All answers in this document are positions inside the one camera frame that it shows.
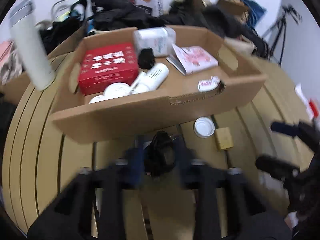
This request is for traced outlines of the clear plastic jar container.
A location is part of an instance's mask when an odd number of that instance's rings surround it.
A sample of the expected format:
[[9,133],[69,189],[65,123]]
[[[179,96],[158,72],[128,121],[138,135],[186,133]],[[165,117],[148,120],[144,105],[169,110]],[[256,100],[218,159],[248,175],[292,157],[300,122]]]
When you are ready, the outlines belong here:
[[136,30],[133,32],[133,41],[138,54],[143,49],[151,48],[155,57],[165,57],[172,53],[176,32],[168,27]]

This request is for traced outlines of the white folding chair frame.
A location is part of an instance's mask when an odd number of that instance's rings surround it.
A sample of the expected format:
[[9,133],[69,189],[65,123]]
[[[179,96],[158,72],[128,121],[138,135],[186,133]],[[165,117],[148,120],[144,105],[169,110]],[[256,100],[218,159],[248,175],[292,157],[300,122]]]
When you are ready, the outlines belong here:
[[52,22],[62,22],[68,17],[71,12],[71,6],[79,0],[59,0],[56,2],[51,10],[51,20]]

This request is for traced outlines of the papers on table edge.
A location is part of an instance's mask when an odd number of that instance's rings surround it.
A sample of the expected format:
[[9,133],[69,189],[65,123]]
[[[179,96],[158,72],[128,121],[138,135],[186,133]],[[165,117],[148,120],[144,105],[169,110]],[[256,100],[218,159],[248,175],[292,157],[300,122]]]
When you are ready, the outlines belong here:
[[304,104],[309,119],[312,120],[319,118],[319,106],[314,100],[308,99],[304,95],[302,91],[302,85],[300,83],[295,86],[295,93]]

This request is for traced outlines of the white plastic squeeze bottle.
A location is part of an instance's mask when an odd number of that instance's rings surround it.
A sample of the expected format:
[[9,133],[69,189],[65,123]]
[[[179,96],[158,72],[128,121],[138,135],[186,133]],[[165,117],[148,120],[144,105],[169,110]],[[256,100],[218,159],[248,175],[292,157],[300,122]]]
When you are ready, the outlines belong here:
[[130,94],[156,90],[168,77],[169,68],[163,63],[155,64],[147,73],[141,72],[131,85]]

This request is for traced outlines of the red printed box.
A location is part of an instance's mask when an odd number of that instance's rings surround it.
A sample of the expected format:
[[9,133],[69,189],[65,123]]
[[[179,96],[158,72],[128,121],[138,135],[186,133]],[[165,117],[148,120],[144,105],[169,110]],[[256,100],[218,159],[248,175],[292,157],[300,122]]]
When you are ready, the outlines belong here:
[[103,92],[109,85],[131,85],[139,74],[133,44],[119,43],[87,50],[81,63],[78,85],[83,95]]

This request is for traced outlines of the shallow cardboard tray box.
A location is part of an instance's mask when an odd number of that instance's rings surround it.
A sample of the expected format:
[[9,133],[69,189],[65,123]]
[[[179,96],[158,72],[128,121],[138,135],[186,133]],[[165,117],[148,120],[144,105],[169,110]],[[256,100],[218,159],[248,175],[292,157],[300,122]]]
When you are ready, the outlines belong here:
[[[248,104],[264,85],[263,74],[250,57],[227,46],[206,28],[174,26],[179,47],[200,46],[218,60],[218,66],[189,76],[169,66],[169,75],[159,89],[137,95],[89,104],[89,97],[69,86],[72,70],[87,50],[131,42],[133,28],[108,31],[83,38],[68,65],[49,116],[65,135],[80,144],[138,135],[156,129],[220,114]],[[219,86],[199,92],[198,82],[212,76]]]

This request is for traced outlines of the small yellow block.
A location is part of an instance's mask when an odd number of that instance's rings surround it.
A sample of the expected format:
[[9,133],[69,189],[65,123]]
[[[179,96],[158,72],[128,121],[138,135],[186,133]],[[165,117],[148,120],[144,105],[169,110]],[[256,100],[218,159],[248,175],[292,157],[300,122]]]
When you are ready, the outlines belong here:
[[215,130],[216,146],[219,151],[233,148],[233,138],[229,127],[218,128]]

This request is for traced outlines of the small white round jar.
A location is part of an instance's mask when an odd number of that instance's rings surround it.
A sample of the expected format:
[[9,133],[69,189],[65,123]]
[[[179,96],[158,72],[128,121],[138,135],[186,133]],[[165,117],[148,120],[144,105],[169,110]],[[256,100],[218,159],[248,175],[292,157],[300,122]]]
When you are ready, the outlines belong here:
[[113,83],[105,88],[103,95],[93,97],[89,104],[127,96],[130,94],[130,91],[131,87],[126,83]]

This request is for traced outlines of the tall white thermos bottle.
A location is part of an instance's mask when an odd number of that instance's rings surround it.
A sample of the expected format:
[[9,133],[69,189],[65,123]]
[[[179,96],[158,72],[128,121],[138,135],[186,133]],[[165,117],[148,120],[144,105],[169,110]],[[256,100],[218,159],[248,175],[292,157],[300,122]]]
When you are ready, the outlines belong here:
[[55,79],[47,54],[35,27],[32,0],[23,0],[10,13],[10,32],[30,81],[39,91],[48,88]]

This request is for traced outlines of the blue fabric bag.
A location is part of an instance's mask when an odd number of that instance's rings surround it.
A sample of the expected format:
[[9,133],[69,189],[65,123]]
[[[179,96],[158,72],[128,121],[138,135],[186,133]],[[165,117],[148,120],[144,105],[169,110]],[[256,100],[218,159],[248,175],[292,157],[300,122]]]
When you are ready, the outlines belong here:
[[262,7],[254,0],[240,0],[244,3],[245,6],[249,8],[248,10],[248,19],[246,25],[254,29],[262,17],[266,14],[266,8]]

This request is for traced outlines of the pink patterned tissue pack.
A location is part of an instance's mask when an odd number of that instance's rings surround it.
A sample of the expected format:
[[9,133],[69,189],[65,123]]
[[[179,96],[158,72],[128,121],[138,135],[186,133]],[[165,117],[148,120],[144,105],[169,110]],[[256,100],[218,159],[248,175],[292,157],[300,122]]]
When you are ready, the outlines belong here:
[[218,66],[218,61],[199,46],[181,48],[172,45],[173,52],[167,57],[182,75],[191,75]]

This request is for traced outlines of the white red sticker label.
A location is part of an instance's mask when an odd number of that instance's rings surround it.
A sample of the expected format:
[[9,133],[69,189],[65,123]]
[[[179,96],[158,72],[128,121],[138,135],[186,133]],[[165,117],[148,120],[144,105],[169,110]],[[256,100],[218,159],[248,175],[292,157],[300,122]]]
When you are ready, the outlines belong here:
[[199,92],[208,92],[216,89],[220,84],[220,79],[217,76],[212,76],[208,80],[200,80],[198,82],[198,90]]

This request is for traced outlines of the black clothes pile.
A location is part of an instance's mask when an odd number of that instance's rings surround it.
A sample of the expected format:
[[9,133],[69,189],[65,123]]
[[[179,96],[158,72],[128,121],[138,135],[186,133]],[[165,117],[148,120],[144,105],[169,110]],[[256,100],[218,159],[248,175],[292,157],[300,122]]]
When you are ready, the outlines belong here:
[[217,5],[204,6],[202,0],[173,1],[167,14],[158,18],[163,24],[204,27],[221,38],[244,36],[256,47],[255,54],[267,58],[269,47],[255,31]]

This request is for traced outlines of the round white lid tin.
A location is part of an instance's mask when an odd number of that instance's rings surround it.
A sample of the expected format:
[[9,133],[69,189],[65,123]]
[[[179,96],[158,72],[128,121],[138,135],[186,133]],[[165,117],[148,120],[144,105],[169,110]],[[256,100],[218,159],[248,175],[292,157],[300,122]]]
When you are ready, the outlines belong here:
[[200,117],[194,122],[194,132],[198,137],[207,138],[214,134],[215,125],[211,118]]

